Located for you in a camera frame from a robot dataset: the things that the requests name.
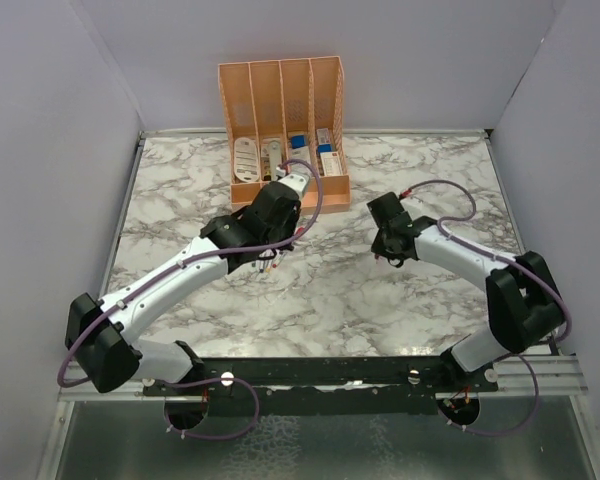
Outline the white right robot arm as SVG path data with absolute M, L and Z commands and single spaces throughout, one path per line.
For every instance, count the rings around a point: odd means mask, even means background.
M 544 258 L 487 249 L 450 232 L 436 220 L 412 218 L 393 192 L 367 203 L 378 228 L 371 251 L 394 267 L 414 260 L 436 265 L 485 293 L 487 324 L 450 347 L 439 367 L 441 383 L 461 391 L 476 371 L 519 354 L 567 325 L 564 303 Z

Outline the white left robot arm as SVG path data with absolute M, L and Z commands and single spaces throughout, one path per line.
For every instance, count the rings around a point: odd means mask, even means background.
M 253 202 L 210 220 L 188 245 L 151 273 L 100 300 L 70 304 L 65 345 L 100 393 L 141 376 L 165 380 L 186 395 L 200 385 L 201 360 L 183 343 L 143 342 L 143 332 L 195 290 L 261 251 L 281 249 L 296 231 L 308 179 L 290 174 L 266 184 Z

